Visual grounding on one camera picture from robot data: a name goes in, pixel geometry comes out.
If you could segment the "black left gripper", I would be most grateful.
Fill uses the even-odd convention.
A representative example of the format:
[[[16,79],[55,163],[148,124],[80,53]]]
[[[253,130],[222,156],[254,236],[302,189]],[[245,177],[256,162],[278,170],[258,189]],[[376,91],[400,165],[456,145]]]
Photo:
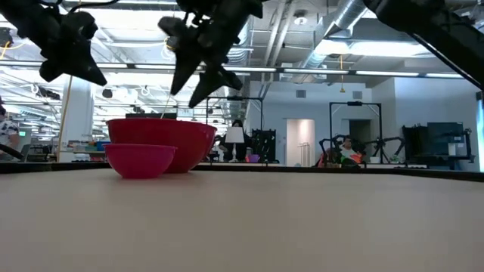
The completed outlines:
[[[107,80],[91,56],[91,39],[98,29],[87,12],[62,14],[58,4],[45,0],[0,0],[0,14],[41,49],[47,60],[39,75],[52,82],[67,74],[96,85]]]

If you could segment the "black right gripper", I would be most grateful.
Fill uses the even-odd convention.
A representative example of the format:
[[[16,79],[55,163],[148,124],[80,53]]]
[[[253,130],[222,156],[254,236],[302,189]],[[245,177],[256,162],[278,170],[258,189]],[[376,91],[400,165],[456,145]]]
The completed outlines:
[[[177,0],[185,18],[162,17],[158,27],[168,35],[167,44],[175,53],[171,95],[177,95],[201,63],[200,74],[188,106],[196,107],[221,87],[241,90],[242,81],[224,65],[228,52],[240,43],[238,38],[250,17],[263,17],[265,0]],[[187,17],[193,15],[191,24]]]

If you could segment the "black shelf rack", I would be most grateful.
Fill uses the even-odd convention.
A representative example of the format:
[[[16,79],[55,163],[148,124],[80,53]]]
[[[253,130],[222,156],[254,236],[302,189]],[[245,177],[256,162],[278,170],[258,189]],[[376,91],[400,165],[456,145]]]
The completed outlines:
[[[259,162],[276,162],[276,131],[252,130],[253,153],[259,156]]]

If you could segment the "black box case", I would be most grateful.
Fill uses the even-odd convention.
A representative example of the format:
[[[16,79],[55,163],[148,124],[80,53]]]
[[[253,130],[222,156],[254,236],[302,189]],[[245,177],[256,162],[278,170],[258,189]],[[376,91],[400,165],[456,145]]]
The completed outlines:
[[[127,113],[127,119],[177,119],[176,113]]]

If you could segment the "large red bowl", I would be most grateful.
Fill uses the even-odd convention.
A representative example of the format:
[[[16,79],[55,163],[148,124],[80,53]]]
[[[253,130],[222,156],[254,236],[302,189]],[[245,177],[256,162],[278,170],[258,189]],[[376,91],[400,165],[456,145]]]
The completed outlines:
[[[213,146],[217,128],[174,119],[130,118],[107,121],[113,144],[176,147],[168,173],[186,173],[198,165]]]

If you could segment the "white table lamp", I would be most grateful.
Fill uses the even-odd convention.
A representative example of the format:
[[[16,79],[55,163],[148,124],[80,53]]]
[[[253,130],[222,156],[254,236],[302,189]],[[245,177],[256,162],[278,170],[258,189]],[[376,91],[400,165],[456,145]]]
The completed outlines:
[[[241,127],[229,127],[225,136],[225,143],[231,144],[231,162],[237,162],[237,145],[245,144],[244,130]]]

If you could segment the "small pink bowl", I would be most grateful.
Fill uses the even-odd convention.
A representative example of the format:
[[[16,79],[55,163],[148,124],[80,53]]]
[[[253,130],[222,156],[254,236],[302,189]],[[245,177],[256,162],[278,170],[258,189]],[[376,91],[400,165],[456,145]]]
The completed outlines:
[[[149,144],[105,144],[111,168],[126,179],[151,179],[161,176],[172,164],[177,148]]]

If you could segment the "long ceiling light strip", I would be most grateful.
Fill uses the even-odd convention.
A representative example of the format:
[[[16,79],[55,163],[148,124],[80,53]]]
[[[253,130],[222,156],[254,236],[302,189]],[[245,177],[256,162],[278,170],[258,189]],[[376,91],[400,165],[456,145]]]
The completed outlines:
[[[284,68],[282,73],[315,75],[348,75],[348,70]]]
[[[358,76],[388,76],[388,77],[418,77],[420,73],[412,72],[391,72],[391,71],[366,71],[357,70],[355,74]]]

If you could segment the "tan table mat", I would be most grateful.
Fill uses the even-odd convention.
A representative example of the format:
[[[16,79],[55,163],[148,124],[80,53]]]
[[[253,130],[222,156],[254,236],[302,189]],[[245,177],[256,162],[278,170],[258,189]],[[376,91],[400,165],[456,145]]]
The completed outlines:
[[[0,175],[0,272],[484,272],[484,184],[110,169]]]

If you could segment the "black cabinet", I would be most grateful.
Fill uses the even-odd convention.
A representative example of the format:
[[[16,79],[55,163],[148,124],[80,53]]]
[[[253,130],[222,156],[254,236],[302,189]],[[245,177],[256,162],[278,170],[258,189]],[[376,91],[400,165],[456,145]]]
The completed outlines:
[[[462,122],[428,122],[402,126],[406,162],[427,168],[460,170],[461,161],[474,163],[472,131]]]

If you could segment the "black frame stand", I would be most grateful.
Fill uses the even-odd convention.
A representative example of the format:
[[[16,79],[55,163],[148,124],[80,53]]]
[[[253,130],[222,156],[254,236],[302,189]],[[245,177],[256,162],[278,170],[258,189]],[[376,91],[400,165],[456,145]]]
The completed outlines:
[[[348,106],[348,107],[363,107],[366,106],[370,110],[372,110],[378,116],[378,123],[379,123],[379,134],[378,137],[374,141],[367,141],[367,142],[360,142],[354,138],[351,138],[347,134],[334,134],[333,133],[333,115],[337,112],[337,110],[332,110],[333,105],[341,106]],[[380,103],[364,103],[361,101],[348,101],[348,102],[330,102],[329,103],[329,130],[330,130],[330,153],[327,155],[328,159],[331,159],[333,164],[340,164],[341,168],[360,168],[360,165],[363,164],[364,166],[367,165],[365,161],[362,161],[361,158],[364,154],[353,154],[349,158],[345,157],[341,151],[343,145],[346,142],[346,139],[352,142],[352,147],[359,147],[363,150],[363,147],[366,147],[369,144],[378,144],[383,140],[383,118],[382,114],[382,104]]]
[[[231,162],[232,145],[225,143],[225,136],[229,127],[241,127],[244,130],[245,144],[237,145],[237,162],[248,162],[247,157],[253,153],[252,130],[264,128],[264,103],[260,97],[242,97],[240,95],[230,95],[227,97],[215,96],[208,97],[206,102],[206,120],[208,120],[209,110],[214,107],[222,111],[225,121],[224,132],[221,136],[216,136],[215,146],[222,153],[222,162]]]

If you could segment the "silver ventilation duct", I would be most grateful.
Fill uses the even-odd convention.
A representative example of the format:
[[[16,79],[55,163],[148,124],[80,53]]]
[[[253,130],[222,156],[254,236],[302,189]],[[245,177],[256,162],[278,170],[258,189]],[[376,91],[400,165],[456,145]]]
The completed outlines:
[[[318,21],[313,48],[299,68],[316,69],[329,56],[348,54],[349,45],[345,39],[352,37],[353,27],[367,11],[362,0],[339,0],[336,10]]]

